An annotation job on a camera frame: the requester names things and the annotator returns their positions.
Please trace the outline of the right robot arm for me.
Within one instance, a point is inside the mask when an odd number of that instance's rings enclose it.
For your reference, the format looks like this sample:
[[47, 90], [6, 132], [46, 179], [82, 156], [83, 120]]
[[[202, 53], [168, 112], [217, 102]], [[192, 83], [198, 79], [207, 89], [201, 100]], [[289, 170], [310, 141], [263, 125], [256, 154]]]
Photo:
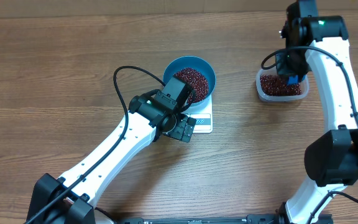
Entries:
[[274, 54], [277, 74], [289, 84], [314, 75], [324, 133], [306, 148], [306, 179], [275, 221], [319, 223], [329, 201], [358, 180], [358, 87], [349, 34], [341, 16], [320, 16], [314, 1], [297, 1], [287, 7], [281, 36], [285, 48]]

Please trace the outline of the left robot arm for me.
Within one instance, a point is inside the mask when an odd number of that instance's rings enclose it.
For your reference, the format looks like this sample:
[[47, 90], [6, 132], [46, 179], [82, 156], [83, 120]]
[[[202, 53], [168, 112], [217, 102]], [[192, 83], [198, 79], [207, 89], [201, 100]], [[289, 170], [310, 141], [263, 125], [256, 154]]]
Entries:
[[44, 174], [35, 184], [27, 223], [112, 223], [97, 204], [111, 181], [161, 135], [189, 142], [196, 123], [183, 109], [195, 91], [171, 78], [163, 89], [135, 96], [117, 128], [86, 158], [59, 178]]

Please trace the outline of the blue plastic measuring scoop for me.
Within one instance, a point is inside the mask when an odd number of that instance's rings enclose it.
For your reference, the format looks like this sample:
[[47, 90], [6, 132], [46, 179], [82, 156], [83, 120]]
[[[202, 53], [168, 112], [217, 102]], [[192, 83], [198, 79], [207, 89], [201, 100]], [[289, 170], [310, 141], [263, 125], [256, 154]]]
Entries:
[[301, 83], [305, 79], [306, 75], [289, 76], [287, 80], [288, 85], [295, 85]]

